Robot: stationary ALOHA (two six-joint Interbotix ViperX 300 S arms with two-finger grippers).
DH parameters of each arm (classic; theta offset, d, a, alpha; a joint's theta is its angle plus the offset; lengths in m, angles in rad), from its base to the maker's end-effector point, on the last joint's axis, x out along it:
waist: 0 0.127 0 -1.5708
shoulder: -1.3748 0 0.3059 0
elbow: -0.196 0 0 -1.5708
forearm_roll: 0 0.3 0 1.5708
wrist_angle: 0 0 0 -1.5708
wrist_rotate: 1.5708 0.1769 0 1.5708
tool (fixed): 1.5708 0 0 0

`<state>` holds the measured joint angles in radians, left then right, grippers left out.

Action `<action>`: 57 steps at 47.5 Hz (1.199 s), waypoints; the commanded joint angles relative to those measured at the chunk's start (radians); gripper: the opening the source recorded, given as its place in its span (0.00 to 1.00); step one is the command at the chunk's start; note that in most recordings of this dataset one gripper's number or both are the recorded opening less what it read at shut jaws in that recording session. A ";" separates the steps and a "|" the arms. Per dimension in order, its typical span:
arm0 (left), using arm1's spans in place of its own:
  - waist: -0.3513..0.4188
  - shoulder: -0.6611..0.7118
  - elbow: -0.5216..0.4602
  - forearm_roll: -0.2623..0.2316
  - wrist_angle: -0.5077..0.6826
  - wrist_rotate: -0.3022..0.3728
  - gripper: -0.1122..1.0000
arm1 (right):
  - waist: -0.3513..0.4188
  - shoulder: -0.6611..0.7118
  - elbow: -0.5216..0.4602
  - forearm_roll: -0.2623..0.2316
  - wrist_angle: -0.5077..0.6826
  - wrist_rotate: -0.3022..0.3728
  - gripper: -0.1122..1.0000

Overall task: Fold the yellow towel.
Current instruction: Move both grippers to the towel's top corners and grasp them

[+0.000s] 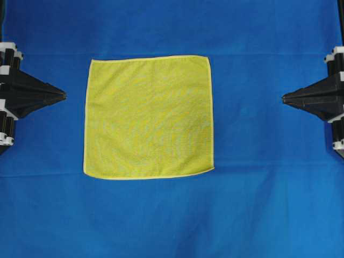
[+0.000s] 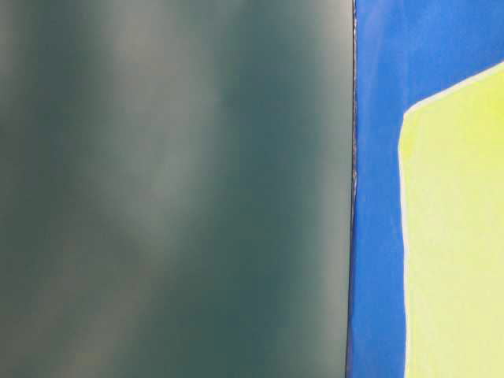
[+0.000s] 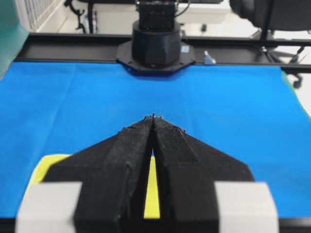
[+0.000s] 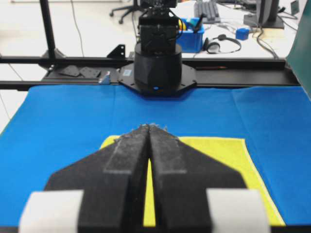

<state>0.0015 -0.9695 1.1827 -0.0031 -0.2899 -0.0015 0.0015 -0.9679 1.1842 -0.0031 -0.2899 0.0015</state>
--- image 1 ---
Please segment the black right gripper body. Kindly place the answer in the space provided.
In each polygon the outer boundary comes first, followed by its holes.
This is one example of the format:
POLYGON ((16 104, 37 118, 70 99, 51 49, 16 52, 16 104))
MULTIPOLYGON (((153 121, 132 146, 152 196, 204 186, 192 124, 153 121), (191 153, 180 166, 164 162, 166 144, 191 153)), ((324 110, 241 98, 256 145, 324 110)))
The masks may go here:
MULTIPOLYGON (((332 49, 331 54, 326 55, 324 62, 327 66, 328 77, 338 75, 339 86, 343 83, 343 46, 336 46, 332 49)), ((331 115, 328 121, 332 129, 332 148, 335 151, 343 150, 343 89, 339 88, 334 92, 336 103, 339 110, 335 111, 335 115, 331 115)))

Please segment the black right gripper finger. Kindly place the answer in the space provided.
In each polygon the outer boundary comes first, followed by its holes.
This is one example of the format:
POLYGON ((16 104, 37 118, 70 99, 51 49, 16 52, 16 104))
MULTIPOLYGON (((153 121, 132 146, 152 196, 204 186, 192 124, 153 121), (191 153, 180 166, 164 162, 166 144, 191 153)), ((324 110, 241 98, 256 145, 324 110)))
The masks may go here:
POLYGON ((313 114, 323 121, 328 121, 333 118, 333 105, 331 103, 307 103, 302 99, 282 99, 283 104, 290 107, 303 110, 313 114))
POLYGON ((287 93, 282 96, 282 99, 285 100, 290 98, 326 96, 333 92, 332 84, 333 77, 329 76, 307 87, 287 93))

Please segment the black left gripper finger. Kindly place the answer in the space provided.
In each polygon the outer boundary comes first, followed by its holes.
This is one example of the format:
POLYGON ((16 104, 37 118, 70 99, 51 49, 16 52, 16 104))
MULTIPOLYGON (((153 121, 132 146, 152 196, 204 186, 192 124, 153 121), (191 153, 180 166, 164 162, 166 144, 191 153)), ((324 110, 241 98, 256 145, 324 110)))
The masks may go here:
POLYGON ((66 100, 67 95, 59 95, 57 97, 50 97, 44 100, 31 101, 19 104, 12 104, 10 106, 10 111, 18 118, 23 119, 30 113, 45 108, 50 105, 54 105, 58 102, 66 100))
POLYGON ((66 93, 64 91, 52 86, 49 83, 45 83, 19 69, 10 69, 10 84, 19 89, 66 96, 66 93))

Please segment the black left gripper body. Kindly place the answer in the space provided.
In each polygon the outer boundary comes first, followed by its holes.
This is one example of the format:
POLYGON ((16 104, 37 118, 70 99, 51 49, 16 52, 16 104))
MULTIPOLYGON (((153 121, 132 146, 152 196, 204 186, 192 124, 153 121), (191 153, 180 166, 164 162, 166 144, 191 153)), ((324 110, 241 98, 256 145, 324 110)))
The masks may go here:
POLYGON ((14 42, 1 42, 1 146, 11 147, 15 142, 16 122, 23 119, 18 90, 10 82, 19 71, 23 60, 14 42))

